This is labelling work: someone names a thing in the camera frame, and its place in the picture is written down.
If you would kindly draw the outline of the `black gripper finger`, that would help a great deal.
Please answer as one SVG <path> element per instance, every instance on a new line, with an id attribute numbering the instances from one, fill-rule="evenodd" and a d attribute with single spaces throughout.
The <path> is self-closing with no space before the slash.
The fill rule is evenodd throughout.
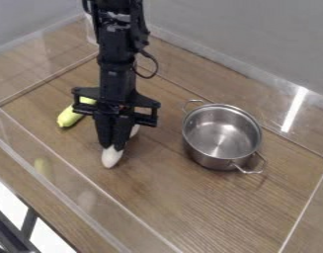
<path id="1" fill-rule="evenodd" d="M 93 120 L 98 143 L 104 148 L 108 148 L 113 142 L 116 119 L 108 115 L 96 114 Z"/>
<path id="2" fill-rule="evenodd" d="M 132 116 L 120 116 L 114 121 L 112 144 L 116 151 L 121 151 L 125 147 L 130 136 L 134 119 Z"/>

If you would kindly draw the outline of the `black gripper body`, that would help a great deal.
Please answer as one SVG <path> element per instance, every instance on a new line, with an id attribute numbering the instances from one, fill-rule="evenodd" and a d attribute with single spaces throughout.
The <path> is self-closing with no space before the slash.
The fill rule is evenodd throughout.
<path id="1" fill-rule="evenodd" d="M 156 127 L 161 103 L 137 91 L 138 77 L 134 64 L 113 69 L 101 66 L 98 85 L 70 90 L 72 111 L 89 116 L 100 127 Z"/>

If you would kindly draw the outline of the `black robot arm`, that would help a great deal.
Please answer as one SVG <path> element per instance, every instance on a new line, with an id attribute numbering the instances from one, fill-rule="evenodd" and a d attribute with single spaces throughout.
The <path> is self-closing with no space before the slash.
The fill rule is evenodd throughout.
<path id="1" fill-rule="evenodd" d="M 74 87 L 72 111 L 94 120 L 98 143 L 104 148 L 124 149 L 133 126 L 154 127 L 161 103 L 136 89 L 136 56 L 153 56 L 144 51 L 149 31 L 144 19 L 142 0 L 81 0 L 90 16 L 98 84 Z"/>

